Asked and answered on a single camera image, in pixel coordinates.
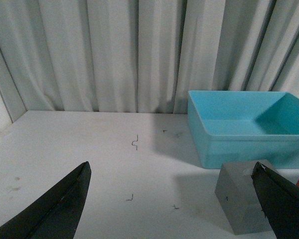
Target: small debris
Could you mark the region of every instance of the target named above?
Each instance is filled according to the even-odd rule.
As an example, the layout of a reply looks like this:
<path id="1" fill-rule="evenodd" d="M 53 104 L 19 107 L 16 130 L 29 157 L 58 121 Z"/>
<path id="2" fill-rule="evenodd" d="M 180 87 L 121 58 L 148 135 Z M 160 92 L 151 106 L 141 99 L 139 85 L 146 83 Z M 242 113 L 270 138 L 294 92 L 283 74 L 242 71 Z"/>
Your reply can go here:
<path id="1" fill-rule="evenodd" d="M 133 193 L 132 193 L 132 198 L 131 199 L 126 199 L 125 201 L 132 201 L 133 200 Z"/>

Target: plastic container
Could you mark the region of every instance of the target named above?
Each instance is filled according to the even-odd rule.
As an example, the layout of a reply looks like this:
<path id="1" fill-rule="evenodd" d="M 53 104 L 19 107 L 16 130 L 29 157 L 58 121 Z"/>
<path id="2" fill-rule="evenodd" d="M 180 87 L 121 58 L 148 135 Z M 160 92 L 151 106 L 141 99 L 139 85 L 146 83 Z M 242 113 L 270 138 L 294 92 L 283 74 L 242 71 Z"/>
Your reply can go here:
<path id="1" fill-rule="evenodd" d="M 299 99 L 290 93 L 189 91 L 188 124 L 204 168 L 258 159 L 299 168 Z"/>

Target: curtain fold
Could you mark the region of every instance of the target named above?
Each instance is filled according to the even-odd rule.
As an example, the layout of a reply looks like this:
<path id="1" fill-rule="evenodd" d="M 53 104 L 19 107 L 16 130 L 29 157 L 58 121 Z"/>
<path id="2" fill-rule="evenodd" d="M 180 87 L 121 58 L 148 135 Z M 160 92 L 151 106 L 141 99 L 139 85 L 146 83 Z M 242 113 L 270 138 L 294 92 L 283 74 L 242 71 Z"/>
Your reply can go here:
<path id="1" fill-rule="evenodd" d="M 87 6 L 81 0 L 39 1 L 63 109 L 97 111 Z"/>
<path id="2" fill-rule="evenodd" d="M 0 0 L 0 49 L 27 110 L 179 114 L 188 90 L 299 97 L 299 0 Z"/>
<path id="3" fill-rule="evenodd" d="M 184 0 L 139 3 L 139 112 L 172 113 Z"/>
<path id="4" fill-rule="evenodd" d="M 8 111 L 10 119 L 15 122 L 25 112 L 25 106 L 15 87 L 11 74 L 6 66 L 0 51 L 0 94 L 4 100 L 5 107 Z"/>
<path id="5" fill-rule="evenodd" d="M 299 34 L 299 0 L 278 0 L 252 74 L 248 91 L 270 91 Z"/>

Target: gray block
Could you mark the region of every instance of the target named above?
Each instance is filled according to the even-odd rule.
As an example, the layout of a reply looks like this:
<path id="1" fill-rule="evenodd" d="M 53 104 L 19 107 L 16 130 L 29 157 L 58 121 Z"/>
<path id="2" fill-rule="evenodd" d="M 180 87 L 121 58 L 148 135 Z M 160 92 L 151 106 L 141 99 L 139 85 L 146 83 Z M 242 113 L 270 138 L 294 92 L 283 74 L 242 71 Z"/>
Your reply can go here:
<path id="1" fill-rule="evenodd" d="M 236 235 L 271 230 L 251 178 L 258 161 L 276 171 L 267 160 L 223 163 L 220 169 L 215 194 Z"/>

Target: staple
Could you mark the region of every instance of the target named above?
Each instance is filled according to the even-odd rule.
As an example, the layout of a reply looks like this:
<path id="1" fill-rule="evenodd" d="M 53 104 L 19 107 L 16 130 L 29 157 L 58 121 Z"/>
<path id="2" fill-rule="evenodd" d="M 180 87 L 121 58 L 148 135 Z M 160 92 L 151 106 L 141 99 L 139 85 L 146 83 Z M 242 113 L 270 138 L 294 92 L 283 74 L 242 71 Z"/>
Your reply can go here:
<path id="1" fill-rule="evenodd" d="M 133 200 L 133 193 L 132 193 L 132 198 L 131 199 L 126 199 L 125 201 L 132 201 Z"/>
<path id="2" fill-rule="evenodd" d="M 134 142 L 137 142 L 139 140 L 139 135 L 137 134 L 137 139 L 132 141 L 132 146 L 135 146 L 136 147 L 136 150 L 138 149 L 138 146 L 134 144 Z"/>

